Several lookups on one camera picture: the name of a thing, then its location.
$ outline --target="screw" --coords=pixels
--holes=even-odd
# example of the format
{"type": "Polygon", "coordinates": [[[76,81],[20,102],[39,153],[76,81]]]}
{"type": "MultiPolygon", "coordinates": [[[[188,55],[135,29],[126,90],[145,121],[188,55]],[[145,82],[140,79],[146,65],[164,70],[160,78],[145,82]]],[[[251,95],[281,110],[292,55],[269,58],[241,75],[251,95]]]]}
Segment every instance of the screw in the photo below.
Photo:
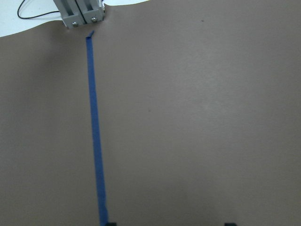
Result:
{"type": "Polygon", "coordinates": [[[72,26],[73,26],[73,27],[78,27],[78,26],[79,26],[79,23],[77,23],[76,21],[73,21],[73,22],[72,22],[72,26]]]}
{"type": "Polygon", "coordinates": [[[97,17],[95,17],[95,16],[92,17],[92,18],[91,18],[91,21],[92,21],[93,23],[96,23],[96,22],[97,22],[97,17]]]}

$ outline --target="brown surface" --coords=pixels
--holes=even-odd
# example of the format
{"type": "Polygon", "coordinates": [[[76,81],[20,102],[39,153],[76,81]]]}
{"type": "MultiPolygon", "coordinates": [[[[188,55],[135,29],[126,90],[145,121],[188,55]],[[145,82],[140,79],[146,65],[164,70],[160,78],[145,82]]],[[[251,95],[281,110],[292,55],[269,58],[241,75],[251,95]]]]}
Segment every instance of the brown surface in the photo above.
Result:
{"type": "Polygon", "coordinates": [[[0,225],[299,225],[301,1],[155,1],[0,38],[0,225]]]}

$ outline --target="white surface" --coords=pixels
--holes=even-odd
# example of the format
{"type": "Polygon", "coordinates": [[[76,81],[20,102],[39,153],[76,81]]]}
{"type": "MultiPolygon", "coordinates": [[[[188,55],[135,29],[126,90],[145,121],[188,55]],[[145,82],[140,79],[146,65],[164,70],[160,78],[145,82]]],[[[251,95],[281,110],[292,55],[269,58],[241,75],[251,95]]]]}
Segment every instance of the white surface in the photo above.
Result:
{"type": "MultiPolygon", "coordinates": [[[[110,6],[130,5],[147,0],[105,0],[104,3],[110,6]]],[[[1,0],[3,6],[0,10],[0,37],[28,30],[48,21],[61,20],[60,13],[53,13],[46,16],[22,20],[17,16],[17,9],[22,0],[1,0]]],[[[26,0],[23,4],[20,15],[23,17],[35,16],[50,11],[56,11],[52,0],[26,0]]]]}

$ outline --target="black cable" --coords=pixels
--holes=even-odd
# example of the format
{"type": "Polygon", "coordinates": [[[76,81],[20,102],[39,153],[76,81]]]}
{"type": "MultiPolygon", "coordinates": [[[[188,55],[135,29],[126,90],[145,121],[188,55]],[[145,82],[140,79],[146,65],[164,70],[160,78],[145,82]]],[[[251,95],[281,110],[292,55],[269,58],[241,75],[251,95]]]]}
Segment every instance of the black cable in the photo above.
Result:
{"type": "Polygon", "coordinates": [[[23,5],[24,2],[25,2],[25,0],[23,0],[23,1],[21,2],[20,6],[19,6],[19,8],[18,8],[18,11],[17,11],[17,15],[18,15],[18,17],[19,17],[20,19],[24,19],[24,20],[26,20],[26,19],[33,19],[33,18],[37,18],[37,17],[40,17],[40,16],[44,16],[44,15],[50,14],[50,13],[59,13],[59,12],[60,12],[60,11],[52,11],[52,12],[43,13],[43,14],[40,14],[40,15],[37,15],[37,16],[21,17],[19,11],[20,11],[20,8],[21,8],[21,6],[23,5]]]}

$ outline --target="blue tape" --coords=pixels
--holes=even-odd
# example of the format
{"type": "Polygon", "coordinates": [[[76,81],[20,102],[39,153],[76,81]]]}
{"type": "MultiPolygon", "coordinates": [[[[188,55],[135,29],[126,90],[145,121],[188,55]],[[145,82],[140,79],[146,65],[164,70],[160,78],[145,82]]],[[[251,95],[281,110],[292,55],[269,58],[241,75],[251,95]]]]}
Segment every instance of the blue tape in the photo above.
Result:
{"type": "Polygon", "coordinates": [[[106,208],[106,194],[105,194],[105,184],[104,184],[104,175],[103,175],[103,158],[102,158],[102,147],[101,147],[101,140],[100,140],[97,95],[96,95],[96,85],[95,85],[93,43],[92,43],[93,33],[94,31],[92,31],[86,37],[88,80],[89,80],[90,109],[91,109],[91,123],[92,123],[99,221],[100,221],[100,226],[105,226],[108,223],[108,211],[106,208]]]}

